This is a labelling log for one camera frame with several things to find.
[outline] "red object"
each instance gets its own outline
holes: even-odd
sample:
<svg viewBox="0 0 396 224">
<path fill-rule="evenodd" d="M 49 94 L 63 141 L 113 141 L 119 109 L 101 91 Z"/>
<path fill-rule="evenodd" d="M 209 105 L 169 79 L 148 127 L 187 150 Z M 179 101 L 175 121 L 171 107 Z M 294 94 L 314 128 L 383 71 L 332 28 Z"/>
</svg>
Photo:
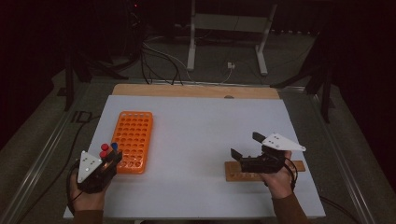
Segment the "red object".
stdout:
<svg viewBox="0 0 396 224">
<path fill-rule="evenodd" d="M 107 152 L 106 151 L 101 151 L 99 153 L 99 156 L 100 156 L 101 159 L 104 159 L 107 156 Z"/>
<path fill-rule="evenodd" d="M 100 148 L 101 148 L 103 151 L 107 151 L 107 150 L 108 150 L 108 144 L 104 143 L 104 144 L 102 144 L 102 145 L 100 146 Z"/>
</svg>

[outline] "human hand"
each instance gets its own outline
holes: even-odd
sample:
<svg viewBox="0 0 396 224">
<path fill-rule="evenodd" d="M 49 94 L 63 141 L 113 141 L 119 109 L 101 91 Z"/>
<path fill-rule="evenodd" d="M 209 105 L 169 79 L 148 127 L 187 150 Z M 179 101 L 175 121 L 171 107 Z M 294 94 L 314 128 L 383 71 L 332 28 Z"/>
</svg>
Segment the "human hand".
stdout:
<svg viewBox="0 0 396 224">
<path fill-rule="evenodd" d="M 105 195 L 110 182 L 101 192 L 89 194 L 78 189 L 77 174 L 73 173 L 70 177 L 69 193 L 70 198 L 74 199 L 73 206 L 75 211 L 103 210 L 105 207 Z"/>
<path fill-rule="evenodd" d="M 285 157 L 290 159 L 291 151 L 285 151 Z M 286 160 L 286 165 L 290 166 L 289 160 Z M 291 175 L 285 167 L 282 167 L 277 173 L 259 174 L 259 176 L 268 186 L 274 199 L 286 198 L 292 194 L 290 186 Z"/>
</svg>

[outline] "wooden block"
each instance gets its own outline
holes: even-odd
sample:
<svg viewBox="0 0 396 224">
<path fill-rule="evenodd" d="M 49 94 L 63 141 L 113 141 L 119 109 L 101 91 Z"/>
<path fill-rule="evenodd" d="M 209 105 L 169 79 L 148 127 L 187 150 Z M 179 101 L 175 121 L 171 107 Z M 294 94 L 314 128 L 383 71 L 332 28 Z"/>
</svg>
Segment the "wooden block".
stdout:
<svg viewBox="0 0 396 224">
<path fill-rule="evenodd" d="M 298 172 L 304 172 L 305 167 L 302 161 L 293 161 L 297 167 Z M 242 173 L 241 166 L 238 161 L 226 161 L 225 178 L 227 181 L 262 181 L 258 174 L 255 173 Z"/>
<path fill-rule="evenodd" d="M 113 95 L 166 96 L 166 97 L 206 97 L 235 99 L 279 99 L 276 89 L 264 87 L 227 87 L 227 86 L 178 86 L 118 84 Z"/>
</svg>

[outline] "white tabletop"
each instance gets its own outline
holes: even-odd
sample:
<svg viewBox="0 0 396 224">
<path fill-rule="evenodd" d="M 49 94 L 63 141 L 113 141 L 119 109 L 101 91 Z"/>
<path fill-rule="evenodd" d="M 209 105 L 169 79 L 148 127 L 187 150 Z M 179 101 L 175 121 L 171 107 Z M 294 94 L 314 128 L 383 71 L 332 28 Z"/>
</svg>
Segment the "white tabletop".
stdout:
<svg viewBox="0 0 396 224">
<path fill-rule="evenodd" d="M 121 111 L 149 111 L 153 127 L 146 172 L 116 175 L 106 194 L 105 217 L 129 219 L 215 219 L 273 217 L 271 195 L 262 182 L 226 182 L 230 148 L 261 154 L 251 137 L 280 133 L 298 142 L 282 100 L 192 97 L 108 97 L 91 154 L 109 143 Z M 295 194 L 308 217 L 324 217 L 303 152 Z M 68 209 L 65 218 L 72 217 Z"/>
</svg>

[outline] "blue cap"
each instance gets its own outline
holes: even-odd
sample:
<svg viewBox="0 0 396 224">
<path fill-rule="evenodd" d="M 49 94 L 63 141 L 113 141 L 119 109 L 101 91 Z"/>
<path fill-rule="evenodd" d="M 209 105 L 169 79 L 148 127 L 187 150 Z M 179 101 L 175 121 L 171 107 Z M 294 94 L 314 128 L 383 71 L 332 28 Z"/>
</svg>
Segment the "blue cap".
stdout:
<svg viewBox="0 0 396 224">
<path fill-rule="evenodd" d="M 117 151 L 117 149 L 119 148 L 119 144 L 117 143 L 112 143 L 111 147 L 113 148 L 113 150 Z"/>
</svg>

